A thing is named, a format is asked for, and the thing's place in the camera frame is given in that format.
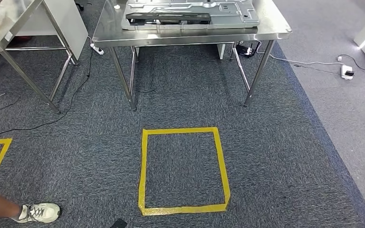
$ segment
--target sneaker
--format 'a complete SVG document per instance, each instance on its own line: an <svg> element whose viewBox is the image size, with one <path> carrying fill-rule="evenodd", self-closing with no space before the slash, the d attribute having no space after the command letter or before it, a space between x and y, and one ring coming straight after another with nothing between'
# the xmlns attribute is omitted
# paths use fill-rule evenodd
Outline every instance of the sneaker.
<svg viewBox="0 0 365 228"><path fill-rule="evenodd" d="M34 205L23 205L19 219L13 219L18 223L44 222L49 223L57 220L61 209L54 203L41 203Z"/></svg>

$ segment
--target metal plate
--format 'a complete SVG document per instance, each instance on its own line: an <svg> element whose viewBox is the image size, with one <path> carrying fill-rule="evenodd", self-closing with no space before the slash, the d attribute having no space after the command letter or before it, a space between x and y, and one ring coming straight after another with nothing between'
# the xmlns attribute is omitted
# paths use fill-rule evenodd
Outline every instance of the metal plate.
<svg viewBox="0 0 365 228"><path fill-rule="evenodd" d="M136 25L125 17L130 13L209 13L210 24ZM126 30L240 29L259 25L252 0L128 0L121 22Z"/></svg>

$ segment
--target tabletop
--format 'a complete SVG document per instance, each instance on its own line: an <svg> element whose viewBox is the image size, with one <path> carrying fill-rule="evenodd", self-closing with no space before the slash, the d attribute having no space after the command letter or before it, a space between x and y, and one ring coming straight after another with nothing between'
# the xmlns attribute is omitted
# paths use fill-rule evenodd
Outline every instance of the tabletop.
<svg viewBox="0 0 365 228"><path fill-rule="evenodd" d="M0 25L0 48L6 48L43 0L2 0L6 16Z"/></svg>
<svg viewBox="0 0 365 228"><path fill-rule="evenodd" d="M253 0L260 25L254 28L124 30L121 20L127 0L106 0L93 42L98 47L161 46L222 43L241 40L288 39L292 29L272 0Z"/></svg>

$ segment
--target metal frame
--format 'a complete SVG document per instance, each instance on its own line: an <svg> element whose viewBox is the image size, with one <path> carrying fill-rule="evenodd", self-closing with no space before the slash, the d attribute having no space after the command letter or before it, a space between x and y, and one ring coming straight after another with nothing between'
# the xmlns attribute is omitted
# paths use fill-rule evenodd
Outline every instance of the metal frame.
<svg viewBox="0 0 365 228"><path fill-rule="evenodd" d="M247 107L250 103L250 100L252 98L252 96L254 95L254 90L255 88L257 87L258 85L258 81L260 79L260 76L262 74L262 71L267 63L267 60L269 58L269 55L270 55L270 52L272 50L272 47L275 43L275 40L269 40L268 41L268 44L267 44L267 48L264 52L264 55L262 56L262 59L261 59L261 62L258 66L258 70L255 74L255 77L252 81L252 84L251 86L249 85L248 83L248 80L247 80L247 77L244 73L244 69L241 65L241 62L240 62L240 58L239 58L239 54L237 53L237 49L236 49L236 46L238 45L238 41L234 41L234 42L226 42L226 43L192 43L192 44L179 44L179 45L196 45L196 44L230 44L232 43L232 46L231 46L231 51L230 51L230 61L232 59L234 59L233 55L235 56L236 58L236 61L237 61L237 66L239 67L239 70L240 70L240 74L243 78L243 82L244 82L244 85L247 89L247 98L244 102L244 106ZM115 47L111 47L110 50L111 50L111 56L113 58L113 61L114 61L114 65L115 65L115 69L117 71L117 74L118 74L118 77L120 78L121 80L121 83L122 83L122 86L123 86L123 89L125 91L125 95L126 95L126 98L128 99L128 102L129 102L129 105L131 106L132 110L133 111L136 111L136 103L134 101L134 72L135 72L135 63L137 62L137 51L136 51L136 48L137 47L152 47L152 46L159 46L159 45L148 45L148 46L131 46L131 49L132 49L132 64L131 64L131 76L130 76L130 81L129 81L129 85L126 81L126 78L124 76L124 73L122 71L122 68L121 68L121 64L119 62L119 59L118 59L118 55L117 55L117 52L116 52L116 49Z"/></svg>
<svg viewBox="0 0 365 228"><path fill-rule="evenodd" d="M45 1L41 2L41 6L44 8L49 20L51 21L52 26L54 27L55 31L57 32L58 39L62 43L62 47L18 47L18 48L2 48L0 46L0 54L12 65L12 67L20 74L20 76L27 82L27 84L46 102L49 107L55 112L60 113L59 109L55 104L52 102L57 92L59 85L62 81L62 78L66 72L67 66L70 61L72 61L73 65L77 65L78 61L76 60L75 55L73 54L68 42L65 39L64 34L62 33L59 25L54 19L51 11L49 11L48 6L46 5ZM36 51L36 50L65 50L67 52L68 58L65 61L65 64L62 67L61 73L58 76L58 79L54 85L54 88L51 91L49 97L45 95L45 93L36 85L36 83L24 72L24 70L18 65L15 59L8 53L8 51Z"/></svg>

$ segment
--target black object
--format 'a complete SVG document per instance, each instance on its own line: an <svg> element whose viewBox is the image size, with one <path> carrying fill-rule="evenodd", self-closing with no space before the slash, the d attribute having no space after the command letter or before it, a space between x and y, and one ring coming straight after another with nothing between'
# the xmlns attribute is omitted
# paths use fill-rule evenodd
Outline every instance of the black object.
<svg viewBox="0 0 365 228"><path fill-rule="evenodd" d="M211 16L209 13L130 13L125 18L131 24L210 24Z"/></svg>
<svg viewBox="0 0 365 228"><path fill-rule="evenodd" d="M258 42L257 47L255 49L252 49L252 44L250 47L246 47L243 45L237 45L236 46L236 50L237 50L237 54L241 55L241 56L246 56L247 58L249 57L253 57L255 55L255 53L257 53L258 47L261 43Z"/></svg>
<svg viewBox="0 0 365 228"><path fill-rule="evenodd" d="M83 7L80 3L76 3L77 7L79 7L80 11L84 11L85 7Z"/></svg>
<svg viewBox="0 0 365 228"><path fill-rule="evenodd" d="M345 75L346 75L346 76L353 76L353 75L355 75L355 72L354 72L354 71L347 70L347 71L345 72Z"/></svg>
<svg viewBox="0 0 365 228"><path fill-rule="evenodd" d="M128 223L119 218L110 228L125 228L126 225L128 225Z"/></svg>

